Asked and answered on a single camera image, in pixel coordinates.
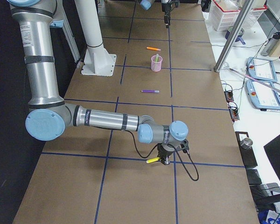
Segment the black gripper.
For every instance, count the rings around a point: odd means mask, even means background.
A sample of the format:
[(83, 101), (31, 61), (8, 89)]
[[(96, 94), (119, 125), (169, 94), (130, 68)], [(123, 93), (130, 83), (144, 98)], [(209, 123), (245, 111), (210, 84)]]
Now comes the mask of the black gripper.
[(159, 161), (164, 165), (169, 165), (170, 164), (169, 157), (175, 151), (174, 148), (168, 145), (158, 144), (157, 150), (158, 150), (157, 156), (159, 158)]
[(171, 12), (171, 2), (172, 0), (161, 0), (162, 12), (164, 12), (164, 23), (165, 27), (170, 26), (170, 12)]

